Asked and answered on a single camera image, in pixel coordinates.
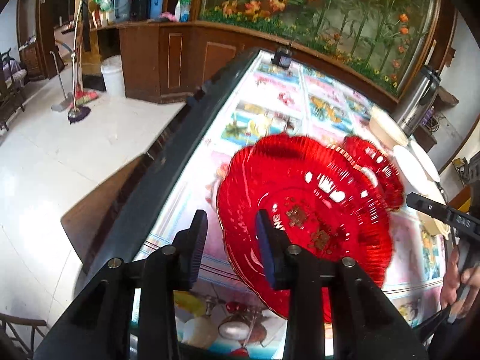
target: patterned plastic table cover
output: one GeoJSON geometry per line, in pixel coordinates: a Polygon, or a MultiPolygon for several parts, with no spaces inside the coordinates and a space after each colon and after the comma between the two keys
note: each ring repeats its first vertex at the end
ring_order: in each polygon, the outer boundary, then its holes
{"type": "MultiPolygon", "coordinates": [[[[190,293],[175,294],[178,340],[219,353],[280,359],[287,321],[270,311],[232,270],[215,205],[233,154],[261,137],[286,131],[322,143],[341,143],[356,134],[376,142],[368,129],[372,103],[346,85],[293,62],[286,72],[261,51],[231,93],[186,165],[136,259],[170,244],[188,228],[197,209],[208,216],[199,279],[190,293]]],[[[431,237],[414,210],[390,213],[394,255],[383,292],[411,326],[439,310],[445,245],[431,237]]],[[[140,290],[133,323],[138,321],[140,290]]],[[[333,354],[331,325],[325,354],[333,354]]]]}

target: white bucket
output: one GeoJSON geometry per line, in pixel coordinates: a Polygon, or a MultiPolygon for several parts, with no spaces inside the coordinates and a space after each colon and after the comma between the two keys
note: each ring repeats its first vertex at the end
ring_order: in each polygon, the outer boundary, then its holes
{"type": "Polygon", "coordinates": [[[123,80],[122,57],[112,56],[100,65],[105,81],[106,92],[110,96],[126,97],[125,82],[123,80]]]}

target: glass panel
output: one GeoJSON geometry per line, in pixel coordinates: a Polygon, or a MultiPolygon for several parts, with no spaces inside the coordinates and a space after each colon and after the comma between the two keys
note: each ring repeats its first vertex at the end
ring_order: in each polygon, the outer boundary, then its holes
{"type": "Polygon", "coordinates": [[[294,40],[396,95],[433,0],[204,0],[200,18],[294,40]]]}

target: person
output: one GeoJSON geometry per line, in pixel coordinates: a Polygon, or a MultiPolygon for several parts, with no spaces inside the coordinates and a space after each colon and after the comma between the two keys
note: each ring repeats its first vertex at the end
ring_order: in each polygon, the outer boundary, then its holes
{"type": "Polygon", "coordinates": [[[458,248],[455,247],[448,259],[443,287],[440,292],[440,305],[442,309],[452,305],[452,312],[458,313],[457,318],[463,318],[470,310],[480,288],[480,269],[469,268],[464,271],[462,277],[458,272],[458,248]],[[460,282],[470,285],[470,292],[464,301],[457,302],[457,289],[460,282]]]}

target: wooden counter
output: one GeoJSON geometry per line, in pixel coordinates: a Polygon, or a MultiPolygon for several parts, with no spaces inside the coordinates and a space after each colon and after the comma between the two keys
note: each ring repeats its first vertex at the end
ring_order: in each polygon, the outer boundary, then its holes
{"type": "MultiPolygon", "coordinates": [[[[128,97],[164,103],[184,96],[251,47],[275,51],[289,41],[267,33],[209,21],[126,22],[92,31],[119,30],[128,97]]],[[[344,64],[293,42],[294,59],[330,75],[392,111],[398,100],[344,64]]]]}

